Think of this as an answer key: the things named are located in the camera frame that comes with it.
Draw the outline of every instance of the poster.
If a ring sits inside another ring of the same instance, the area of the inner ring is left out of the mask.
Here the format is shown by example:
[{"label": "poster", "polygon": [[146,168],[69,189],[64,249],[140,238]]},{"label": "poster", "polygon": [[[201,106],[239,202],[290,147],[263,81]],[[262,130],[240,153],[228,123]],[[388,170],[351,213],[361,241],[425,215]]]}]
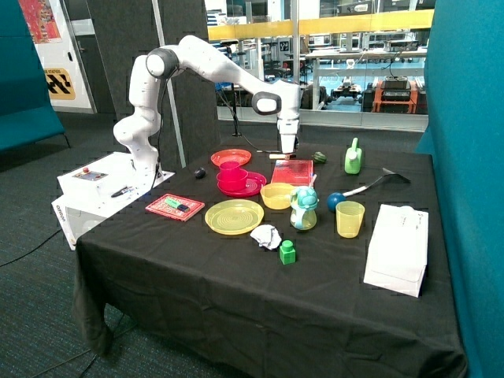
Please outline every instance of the poster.
[{"label": "poster", "polygon": [[50,0],[19,0],[34,44],[61,42]]}]

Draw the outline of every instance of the glass window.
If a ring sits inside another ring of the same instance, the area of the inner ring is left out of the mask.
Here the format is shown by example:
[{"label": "glass window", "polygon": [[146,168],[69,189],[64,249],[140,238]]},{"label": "glass window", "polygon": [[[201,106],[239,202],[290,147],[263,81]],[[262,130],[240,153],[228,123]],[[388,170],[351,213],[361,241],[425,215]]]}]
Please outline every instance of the glass window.
[{"label": "glass window", "polygon": [[[302,86],[302,123],[412,125],[418,131],[427,125],[424,61],[434,5],[435,0],[206,0],[216,48],[260,80]],[[223,46],[229,39],[236,42]],[[252,111],[251,94],[239,85],[220,83],[216,91],[220,117],[230,117],[231,104],[244,120],[263,117]]]}]

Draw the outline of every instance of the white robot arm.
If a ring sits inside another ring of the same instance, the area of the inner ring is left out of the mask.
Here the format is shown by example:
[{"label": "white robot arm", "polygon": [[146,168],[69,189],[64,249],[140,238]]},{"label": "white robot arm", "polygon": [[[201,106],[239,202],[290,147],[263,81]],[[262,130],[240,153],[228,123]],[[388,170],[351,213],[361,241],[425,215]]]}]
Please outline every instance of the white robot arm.
[{"label": "white robot arm", "polygon": [[169,79],[185,69],[214,83],[237,83],[252,95],[252,108],[261,115],[277,115],[282,152],[294,152],[298,132],[301,88],[279,80],[266,83],[233,63],[215,47],[188,35],[175,46],[163,46],[147,56],[147,69],[157,78]]},{"label": "white robot arm", "polygon": [[114,127],[118,142],[133,156],[139,182],[152,182],[158,163],[158,151],[149,144],[149,136],[159,131],[160,82],[190,69],[214,83],[237,83],[252,95],[252,108],[261,115],[277,115],[282,152],[295,149],[298,132],[301,88],[279,80],[266,83],[240,68],[212,45],[188,35],[178,45],[167,45],[138,57],[133,66],[129,100],[135,112]]}]

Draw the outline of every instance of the red plate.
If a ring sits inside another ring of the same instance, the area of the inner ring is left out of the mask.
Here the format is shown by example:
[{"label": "red plate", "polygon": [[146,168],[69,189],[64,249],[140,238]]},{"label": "red plate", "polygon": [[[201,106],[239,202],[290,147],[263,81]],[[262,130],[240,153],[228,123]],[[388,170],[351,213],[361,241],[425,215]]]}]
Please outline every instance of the red plate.
[{"label": "red plate", "polygon": [[259,193],[266,183],[267,180],[263,175],[255,172],[249,172],[249,175],[246,177],[245,189],[242,189],[241,191],[223,191],[221,187],[219,187],[219,183],[217,183],[217,187],[229,197],[245,198]]},{"label": "red plate", "polygon": [[249,151],[231,149],[216,152],[210,159],[218,167],[226,161],[237,161],[240,165],[245,165],[251,157],[252,154]]}]

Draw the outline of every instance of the pink cup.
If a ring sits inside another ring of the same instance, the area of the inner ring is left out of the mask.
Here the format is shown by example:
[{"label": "pink cup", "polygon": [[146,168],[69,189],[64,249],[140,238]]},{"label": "pink cup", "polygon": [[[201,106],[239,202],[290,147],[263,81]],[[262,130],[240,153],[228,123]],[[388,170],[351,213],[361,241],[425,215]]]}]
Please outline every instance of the pink cup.
[{"label": "pink cup", "polygon": [[226,161],[219,165],[220,180],[236,181],[243,176],[237,161]]},{"label": "pink cup", "polygon": [[245,189],[246,186],[246,178],[249,173],[245,169],[239,169],[238,176],[233,180],[223,179],[222,173],[217,174],[217,182],[219,183],[219,187],[224,191],[241,191]]}]

